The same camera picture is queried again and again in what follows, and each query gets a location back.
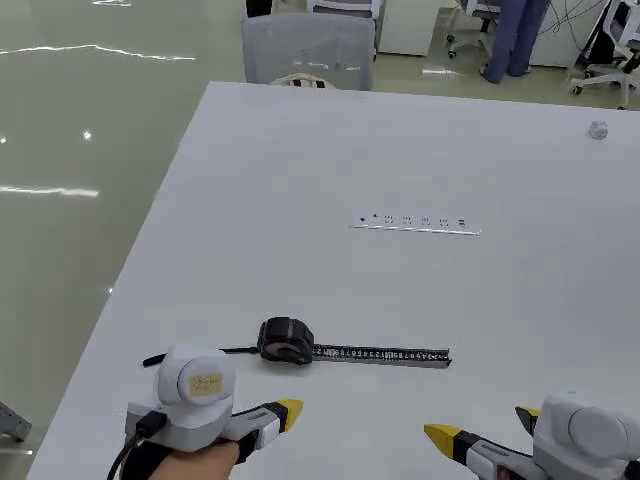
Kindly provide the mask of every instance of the white cabinet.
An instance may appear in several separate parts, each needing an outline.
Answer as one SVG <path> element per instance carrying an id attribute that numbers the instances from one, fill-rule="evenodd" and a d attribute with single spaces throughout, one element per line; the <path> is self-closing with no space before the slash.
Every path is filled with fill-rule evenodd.
<path id="1" fill-rule="evenodd" d="M 379 51 L 426 56 L 440 7 L 447 0 L 386 0 Z"/>
<path id="2" fill-rule="evenodd" d="M 572 67 L 606 4 L 602 0 L 552 0 L 531 64 Z"/>

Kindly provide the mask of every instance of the shiny floor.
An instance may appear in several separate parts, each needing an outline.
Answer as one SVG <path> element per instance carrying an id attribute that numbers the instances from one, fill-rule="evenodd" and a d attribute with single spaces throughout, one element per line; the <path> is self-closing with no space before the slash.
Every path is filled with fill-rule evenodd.
<path id="1" fill-rule="evenodd" d="M 240 0 L 2 2 L 0 400 L 34 427 L 0 443 L 0 478 L 26 475 L 207 82 L 243 80 L 243 15 Z M 618 104 L 608 87 L 571 96 L 556 69 L 490 85 L 480 50 L 451 61 L 442 37 L 427 59 L 379 55 L 375 90 Z"/>

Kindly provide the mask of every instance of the desk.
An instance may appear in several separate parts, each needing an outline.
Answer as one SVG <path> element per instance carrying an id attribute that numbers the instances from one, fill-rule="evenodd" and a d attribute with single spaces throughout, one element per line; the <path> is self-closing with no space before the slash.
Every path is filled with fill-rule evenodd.
<path id="1" fill-rule="evenodd" d="M 604 142 L 585 136 L 594 119 L 609 124 Z M 568 387 L 640 416 L 639 120 L 210 84 L 28 478 L 102 478 L 127 400 L 152 381 L 143 357 L 176 341 L 250 344 L 274 315 L 327 343 L 452 347 L 454 363 L 234 356 L 238 409 L 305 400 L 293 431 L 234 479 L 469 479 L 423 423 L 526 450 L 513 406 Z M 483 232 L 348 228 L 362 211 L 450 212 Z"/>

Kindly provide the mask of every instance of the gray metal bracket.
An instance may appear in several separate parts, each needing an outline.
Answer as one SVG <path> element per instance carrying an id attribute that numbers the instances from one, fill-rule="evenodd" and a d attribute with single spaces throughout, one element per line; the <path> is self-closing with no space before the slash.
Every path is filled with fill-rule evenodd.
<path id="1" fill-rule="evenodd" d="M 9 435 L 24 442 L 31 430 L 31 423 L 0 402 L 0 435 Z"/>

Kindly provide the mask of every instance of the power outlet strip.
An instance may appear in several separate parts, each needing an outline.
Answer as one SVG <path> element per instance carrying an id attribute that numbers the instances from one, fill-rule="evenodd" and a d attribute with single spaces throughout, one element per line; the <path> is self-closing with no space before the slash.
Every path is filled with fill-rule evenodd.
<path id="1" fill-rule="evenodd" d="M 351 228 L 399 230 L 406 232 L 454 233 L 480 235 L 482 230 L 465 217 L 450 215 L 389 215 L 372 213 L 357 215 Z"/>

